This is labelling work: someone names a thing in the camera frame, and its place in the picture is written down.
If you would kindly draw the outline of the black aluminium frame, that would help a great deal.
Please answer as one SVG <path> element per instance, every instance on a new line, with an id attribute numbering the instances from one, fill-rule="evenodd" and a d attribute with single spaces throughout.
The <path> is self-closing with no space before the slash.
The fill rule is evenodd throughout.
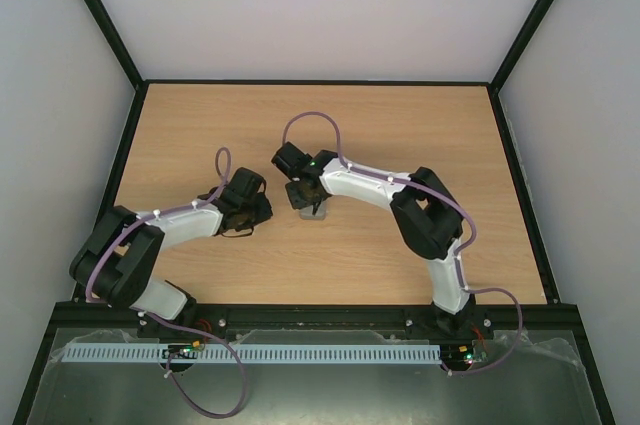
<path id="1" fill-rule="evenodd" d="M 139 73 L 102 0 L 83 1 L 107 40 L 107 43 L 115 53 L 118 62 L 133 85 L 135 91 L 99 208 L 99 211 L 104 213 L 107 207 L 115 200 L 115 195 L 118 191 L 124 173 L 125 162 L 129 156 L 133 138 L 141 116 L 143 102 L 146 98 L 148 88 L 153 82 L 150 79 L 143 78 Z M 557 327 L 562 323 L 573 326 L 579 356 L 586 367 L 587 379 L 589 381 L 589 386 L 595 401 L 599 418 L 602 423 L 611 424 L 614 421 L 613 413 L 606 397 L 606 392 L 604 390 L 579 311 L 576 306 L 565 304 L 559 298 L 559 292 L 551 270 L 547 251 L 543 244 L 535 212 L 533 210 L 531 196 L 526 184 L 524 172 L 520 164 L 520 160 L 516 156 L 516 146 L 513 134 L 509 129 L 505 112 L 499 98 L 500 90 L 505 85 L 511 72 L 514 70 L 515 65 L 526 50 L 526 47 L 533 38 L 539 25 L 542 23 L 553 2 L 554 0 L 536 0 L 514 42 L 509 48 L 506 57 L 496 72 L 496 75 L 491 81 L 483 83 L 482 86 L 488 92 L 494 119 L 498 127 L 498 132 L 509 166 L 516 196 L 519 201 L 524 224 L 534 258 L 536 260 L 538 273 L 542 281 L 543 295 L 546 299 L 546 302 L 543 305 L 524 306 L 523 311 L 525 321 L 530 325 L 540 325 L 545 329 Z M 17 424 L 24 424 L 29 418 L 35 401 L 37 387 L 40 383 L 41 375 L 44 372 L 45 358 L 50 352 L 53 344 L 53 334 L 59 328 L 59 325 L 64 318 L 68 318 L 71 322 L 83 325 L 117 325 L 131 324 L 132 322 L 130 313 L 109 312 L 99 306 L 89 306 L 85 304 L 84 300 L 80 297 L 75 297 L 71 301 L 58 303 L 54 308 L 52 318 L 49 321 L 44 338 L 39 347 L 34 365 L 14 417 L 14 421 Z"/>

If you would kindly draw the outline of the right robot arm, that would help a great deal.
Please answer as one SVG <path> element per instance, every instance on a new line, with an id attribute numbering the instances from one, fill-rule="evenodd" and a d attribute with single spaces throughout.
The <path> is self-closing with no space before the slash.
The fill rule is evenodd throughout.
<path id="1" fill-rule="evenodd" d="M 463 213 L 432 170 L 394 173 L 348 161 L 333 151 L 311 156 L 290 142 L 275 152 L 271 163 L 287 177 L 287 197 L 302 217 L 322 219 L 326 201 L 334 196 L 390 212 L 405 245 L 426 261 L 432 283 L 427 327 L 453 338 L 470 326 L 475 299 L 466 291 L 458 254 Z"/>

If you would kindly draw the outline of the black front mounting rail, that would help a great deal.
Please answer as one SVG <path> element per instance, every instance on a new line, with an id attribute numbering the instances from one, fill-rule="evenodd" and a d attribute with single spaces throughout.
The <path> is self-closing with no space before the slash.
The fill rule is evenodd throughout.
<path id="1" fill-rule="evenodd" d="M 134 311 L 69 301 L 55 305 L 48 329 L 122 327 L 138 329 L 144 337 L 162 340 L 180 335 L 152 321 L 141 325 L 140 320 Z M 432 306 L 197 304 L 189 305 L 176 323 L 229 340 L 252 330 L 371 330 L 385 337 L 452 342 L 490 338 L 496 331 L 515 330 L 518 315 L 513 305 L 476 305 L 460 318 L 447 318 Z"/>

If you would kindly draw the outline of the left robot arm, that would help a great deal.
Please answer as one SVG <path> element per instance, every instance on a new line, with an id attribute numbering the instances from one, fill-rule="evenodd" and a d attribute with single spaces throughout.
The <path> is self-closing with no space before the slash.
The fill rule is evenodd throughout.
<path id="1" fill-rule="evenodd" d="M 230 232 L 249 236 L 272 216 L 266 180 L 241 167 L 221 186 L 186 205 L 151 212 L 113 207 L 72 260 L 69 275 L 85 289 L 89 303 L 134 310 L 145 323 L 161 319 L 191 328 L 197 322 L 197 301 L 153 276 L 160 253 Z"/>

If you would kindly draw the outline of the grey glasses case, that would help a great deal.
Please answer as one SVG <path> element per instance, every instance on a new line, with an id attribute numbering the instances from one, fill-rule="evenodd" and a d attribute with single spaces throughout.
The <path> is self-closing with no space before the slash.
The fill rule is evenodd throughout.
<path id="1" fill-rule="evenodd" d="M 302 208 L 299 211 L 299 217 L 302 220 L 324 220 L 327 216 L 328 202 L 321 201 L 313 205 Z"/>

